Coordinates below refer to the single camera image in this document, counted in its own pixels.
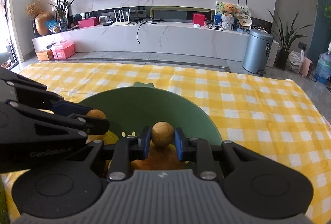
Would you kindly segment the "brown longan fruit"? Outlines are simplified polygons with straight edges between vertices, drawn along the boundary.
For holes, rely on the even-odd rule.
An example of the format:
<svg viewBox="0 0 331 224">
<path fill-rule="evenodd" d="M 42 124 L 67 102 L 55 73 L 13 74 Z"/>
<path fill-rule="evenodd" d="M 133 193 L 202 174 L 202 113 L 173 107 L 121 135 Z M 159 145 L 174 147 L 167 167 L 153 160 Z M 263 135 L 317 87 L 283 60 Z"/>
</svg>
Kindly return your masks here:
<svg viewBox="0 0 331 224">
<path fill-rule="evenodd" d="M 174 128 L 165 121 L 158 122 L 151 129 L 151 140 L 157 147 L 167 147 L 174 139 Z"/>
<path fill-rule="evenodd" d="M 98 109 L 92 109 L 90 110 L 86 116 L 88 117 L 95 117 L 95 118 L 99 118 L 99 119 L 106 119 L 106 114 L 104 112 L 102 112 L 101 110 Z"/>
</svg>

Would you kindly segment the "yellow-green pear left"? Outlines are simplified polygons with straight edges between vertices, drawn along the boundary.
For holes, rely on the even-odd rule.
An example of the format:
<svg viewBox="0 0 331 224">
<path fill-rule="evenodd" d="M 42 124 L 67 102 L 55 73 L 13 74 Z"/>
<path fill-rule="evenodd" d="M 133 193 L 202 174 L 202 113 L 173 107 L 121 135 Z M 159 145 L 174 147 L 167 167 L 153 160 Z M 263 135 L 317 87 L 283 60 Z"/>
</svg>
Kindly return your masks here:
<svg viewBox="0 0 331 224">
<path fill-rule="evenodd" d="M 107 144 L 116 144 L 119 140 L 118 136 L 116 136 L 111 131 L 107 131 L 104 135 L 88 135 L 87 143 L 93 140 L 102 140 L 105 145 Z"/>
</svg>

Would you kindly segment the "green fruit bowl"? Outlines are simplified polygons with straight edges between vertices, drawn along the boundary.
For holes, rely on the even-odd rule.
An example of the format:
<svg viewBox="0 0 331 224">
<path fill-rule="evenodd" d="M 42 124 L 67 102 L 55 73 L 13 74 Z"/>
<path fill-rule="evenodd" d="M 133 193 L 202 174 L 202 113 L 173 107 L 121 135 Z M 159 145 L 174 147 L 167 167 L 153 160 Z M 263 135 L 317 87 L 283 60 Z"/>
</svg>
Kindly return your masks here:
<svg viewBox="0 0 331 224">
<path fill-rule="evenodd" d="M 215 145 L 222 143 L 216 125 L 203 109 L 176 93 L 157 89 L 151 83 L 136 82 L 129 87 L 104 91 L 79 104 L 104 112 L 110 122 L 110 131 L 119 137 L 132 132 L 140 135 L 144 127 L 165 121 L 174 128 L 181 128 L 188 138 L 202 138 Z"/>
</svg>

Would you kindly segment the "yellow checkered tablecloth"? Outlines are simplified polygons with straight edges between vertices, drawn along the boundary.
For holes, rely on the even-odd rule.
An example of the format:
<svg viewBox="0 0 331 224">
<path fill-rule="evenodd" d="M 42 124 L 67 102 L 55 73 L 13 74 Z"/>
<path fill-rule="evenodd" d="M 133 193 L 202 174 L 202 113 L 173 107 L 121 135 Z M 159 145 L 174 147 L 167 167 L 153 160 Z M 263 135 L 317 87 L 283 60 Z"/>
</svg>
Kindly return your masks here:
<svg viewBox="0 0 331 224">
<path fill-rule="evenodd" d="M 74 102 L 135 82 L 185 97 L 208 114 L 220 138 L 307 176 L 314 187 L 307 217 L 330 220 L 330 125 L 291 79 L 120 63 L 32 64 L 22 75 Z"/>
</svg>

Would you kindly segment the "pink box on console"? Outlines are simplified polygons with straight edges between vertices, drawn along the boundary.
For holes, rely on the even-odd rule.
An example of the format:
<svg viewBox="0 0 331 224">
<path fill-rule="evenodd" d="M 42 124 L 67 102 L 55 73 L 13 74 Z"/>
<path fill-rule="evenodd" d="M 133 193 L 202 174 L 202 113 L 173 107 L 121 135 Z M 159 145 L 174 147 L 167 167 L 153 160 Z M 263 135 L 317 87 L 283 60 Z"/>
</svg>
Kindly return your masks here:
<svg viewBox="0 0 331 224">
<path fill-rule="evenodd" d="M 94 27 L 96 25 L 99 25 L 99 18 L 98 17 L 91 17 L 82 19 L 78 22 L 79 28 L 85 28 L 85 27 Z"/>
</svg>

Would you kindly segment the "orange-brown vase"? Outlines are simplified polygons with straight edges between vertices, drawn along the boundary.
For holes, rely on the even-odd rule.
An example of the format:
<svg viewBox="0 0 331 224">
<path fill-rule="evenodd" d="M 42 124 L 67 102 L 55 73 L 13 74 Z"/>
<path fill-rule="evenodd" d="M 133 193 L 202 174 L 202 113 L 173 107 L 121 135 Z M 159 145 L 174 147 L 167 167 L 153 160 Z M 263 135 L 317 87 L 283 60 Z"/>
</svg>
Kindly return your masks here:
<svg viewBox="0 0 331 224">
<path fill-rule="evenodd" d="M 41 13 L 36 16 L 34 19 L 34 23 L 36 26 L 36 30 L 41 36 L 45 36 L 49 34 L 49 29 L 46 26 L 46 22 L 49 22 L 53 19 L 53 14 L 51 12 Z"/>
</svg>

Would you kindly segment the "green plant in vase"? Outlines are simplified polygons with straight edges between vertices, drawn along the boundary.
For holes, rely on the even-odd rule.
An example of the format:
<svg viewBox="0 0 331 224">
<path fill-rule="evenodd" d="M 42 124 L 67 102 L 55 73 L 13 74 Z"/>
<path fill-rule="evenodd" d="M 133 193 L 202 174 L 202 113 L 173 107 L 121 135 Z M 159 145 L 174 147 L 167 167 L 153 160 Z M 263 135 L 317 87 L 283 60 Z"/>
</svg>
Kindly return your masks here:
<svg viewBox="0 0 331 224">
<path fill-rule="evenodd" d="M 55 11 L 58 14 L 58 25 L 61 32 L 68 30 L 68 22 L 66 15 L 69 12 L 69 8 L 72 6 L 74 0 L 56 0 L 54 3 L 49 3 L 52 7 L 55 8 Z"/>
</svg>

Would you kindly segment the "white marble TV console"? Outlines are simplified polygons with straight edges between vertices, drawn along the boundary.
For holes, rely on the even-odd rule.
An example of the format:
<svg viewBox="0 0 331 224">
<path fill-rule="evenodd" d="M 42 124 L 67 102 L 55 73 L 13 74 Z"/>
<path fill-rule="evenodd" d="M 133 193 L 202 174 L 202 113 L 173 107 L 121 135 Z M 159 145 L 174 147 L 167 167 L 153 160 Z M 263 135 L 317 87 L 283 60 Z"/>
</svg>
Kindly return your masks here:
<svg viewBox="0 0 331 224">
<path fill-rule="evenodd" d="M 95 26 L 33 39 L 36 52 L 65 40 L 73 41 L 71 59 L 174 63 L 218 68 L 242 62 L 248 34 L 195 28 L 191 23 L 137 23 Z"/>
</svg>

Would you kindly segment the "grey pedal trash bin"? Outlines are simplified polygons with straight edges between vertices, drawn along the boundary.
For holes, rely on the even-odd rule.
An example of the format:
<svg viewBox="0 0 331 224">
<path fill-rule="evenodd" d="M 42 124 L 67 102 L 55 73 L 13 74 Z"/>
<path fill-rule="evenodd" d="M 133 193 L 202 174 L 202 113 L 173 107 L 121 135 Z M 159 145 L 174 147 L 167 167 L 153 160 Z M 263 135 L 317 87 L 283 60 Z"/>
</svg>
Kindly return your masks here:
<svg viewBox="0 0 331 224">
<path fill-rule="evenodd" d="M 264 76 L 272 43 L 273 37 L 269 33 L 250 30 L 242 67 L 250 73 Z"/>
</svg>

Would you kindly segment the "red box on console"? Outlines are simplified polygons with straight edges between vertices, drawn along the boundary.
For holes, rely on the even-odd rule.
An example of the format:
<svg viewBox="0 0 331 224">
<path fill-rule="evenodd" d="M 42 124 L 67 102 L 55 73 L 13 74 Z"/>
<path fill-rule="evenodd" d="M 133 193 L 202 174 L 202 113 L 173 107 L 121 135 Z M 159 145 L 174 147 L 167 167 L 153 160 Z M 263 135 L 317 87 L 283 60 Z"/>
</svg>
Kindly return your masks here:
<svg viewBox="0 0 331 224">
<path fill-rule="evenodd" d="M 205 15 L 202 13 L 194 13 L 193 24 L 203 27 L 205 25 Z"/>
</svg>

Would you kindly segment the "white plastic bag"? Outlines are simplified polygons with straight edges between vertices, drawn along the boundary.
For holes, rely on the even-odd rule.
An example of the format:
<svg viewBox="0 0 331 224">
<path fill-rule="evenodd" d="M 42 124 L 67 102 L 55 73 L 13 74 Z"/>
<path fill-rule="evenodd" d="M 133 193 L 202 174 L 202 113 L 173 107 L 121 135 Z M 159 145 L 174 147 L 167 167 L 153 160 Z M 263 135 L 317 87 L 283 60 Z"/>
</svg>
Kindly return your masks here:
<svg viewBox="0 0 331 224">
<path fill-rule="evenodd" d="M 300 53 L 292 50 L 288 55 L 285 67 L 290 71 L 299 73 L 303 64 L 303 60 L 304 60 L 303 50 L 301 50 Z"/>
</svg>

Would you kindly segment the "pink small heater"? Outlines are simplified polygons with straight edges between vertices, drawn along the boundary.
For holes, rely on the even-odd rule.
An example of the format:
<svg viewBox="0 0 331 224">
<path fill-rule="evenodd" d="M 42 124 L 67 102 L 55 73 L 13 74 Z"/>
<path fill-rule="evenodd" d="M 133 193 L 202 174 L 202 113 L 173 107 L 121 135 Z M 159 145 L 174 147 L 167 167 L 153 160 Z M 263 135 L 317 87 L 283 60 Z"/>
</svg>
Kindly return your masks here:
<svg viewBox="0 0 331 224">
<path fill-rule="evenodd" d="M 301 64 L 300 74 L 304 77 L 310 77 L 312 70 L 313 62 L 309 58 L 305 57 Z"/>
</svg>

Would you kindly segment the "teddy bear toy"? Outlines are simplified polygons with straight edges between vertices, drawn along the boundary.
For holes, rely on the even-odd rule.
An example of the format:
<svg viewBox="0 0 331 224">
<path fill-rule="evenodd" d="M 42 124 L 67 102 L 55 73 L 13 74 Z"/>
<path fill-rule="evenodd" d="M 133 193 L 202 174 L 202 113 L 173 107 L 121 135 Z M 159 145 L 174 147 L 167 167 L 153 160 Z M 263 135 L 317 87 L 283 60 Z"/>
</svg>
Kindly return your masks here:
<svg viewBox="0 0 331 224">
<path fill-rule="evenodd" d="M 238 15 L 238 8 L 230 3 L 225 3 L 221 10 L 222 28 L 224 30 L 233 30 L 235 18 Z"/>
</svg>

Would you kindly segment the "potted plant by bin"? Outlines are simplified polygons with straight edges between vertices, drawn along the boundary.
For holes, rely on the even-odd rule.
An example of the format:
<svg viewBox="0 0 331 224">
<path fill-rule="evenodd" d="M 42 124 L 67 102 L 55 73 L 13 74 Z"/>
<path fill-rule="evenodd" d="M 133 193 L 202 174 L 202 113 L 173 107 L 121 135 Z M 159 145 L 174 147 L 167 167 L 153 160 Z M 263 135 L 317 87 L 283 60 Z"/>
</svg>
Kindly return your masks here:
<svg viewBox="0 0 331 224">
<path fill-rule="evenodd" d="M 275 14 L 272 14 L 270 10 L 268 10 L 268 12 L 272 16 L 273 23 L 275 23 L 277 27 L 277 30 L 276 31 L 272 30 L 272 32 L 279 39 L 279 44 L 281 46 L 281 49 L 278 53 L 276 66 L 281 70 L 285 70 L 287 59 L 289 57 L 289 49 L 291 48 L 292 43 L 297 39 L 306 37 L 306 35 L 299 34 L 299 31 L 307 27 L 311 27 L 312 24 L 308 24 L 301 27 L 295 27 L 295 23 L 299 15 L 299 12 L 296 13 L 291 24 L 288 23 L 288 19 L 286 19 L 285 24 L 283 24 L 277 12 Z"/>
</svg>

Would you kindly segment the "blue water bottle jug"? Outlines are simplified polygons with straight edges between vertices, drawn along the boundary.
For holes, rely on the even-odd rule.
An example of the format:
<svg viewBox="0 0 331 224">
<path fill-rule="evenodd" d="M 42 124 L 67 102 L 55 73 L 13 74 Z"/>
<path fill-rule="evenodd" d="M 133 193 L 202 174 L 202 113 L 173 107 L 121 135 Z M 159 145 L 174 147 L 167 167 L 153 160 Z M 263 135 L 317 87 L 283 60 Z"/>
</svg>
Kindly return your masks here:
<svg viewBox="0 0 331 224">
<path fill-rule="evenodd" d="M 331 42 L 328 50 L 319 55 L 317 66 L 314 70 L 313 76 L 322 84 L 327 84 L 331 73 Z"/>
</svg>

